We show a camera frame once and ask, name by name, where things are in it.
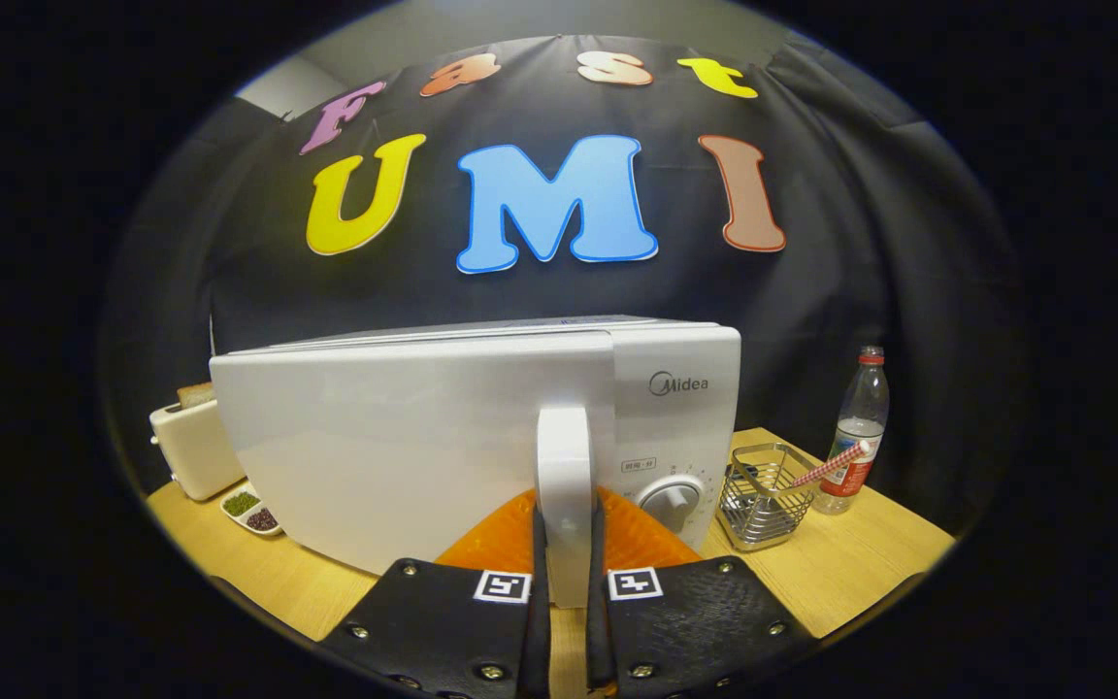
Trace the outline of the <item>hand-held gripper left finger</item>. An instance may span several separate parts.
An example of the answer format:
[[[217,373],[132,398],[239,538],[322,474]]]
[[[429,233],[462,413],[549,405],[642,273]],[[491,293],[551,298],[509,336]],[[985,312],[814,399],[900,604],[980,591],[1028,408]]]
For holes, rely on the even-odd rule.
[[[544,698],[544,541],[534,490],[511,497],[434,561],[390,563],[318,648],[398,693]]]

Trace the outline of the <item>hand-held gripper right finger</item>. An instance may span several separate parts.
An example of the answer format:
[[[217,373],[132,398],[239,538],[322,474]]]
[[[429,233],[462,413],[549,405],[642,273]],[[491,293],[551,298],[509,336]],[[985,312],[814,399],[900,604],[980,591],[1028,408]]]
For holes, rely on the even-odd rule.
[[[704,558],[599,488],[587,593],[587,684],[608,698],[773,698],[817,648],[749,563]]]

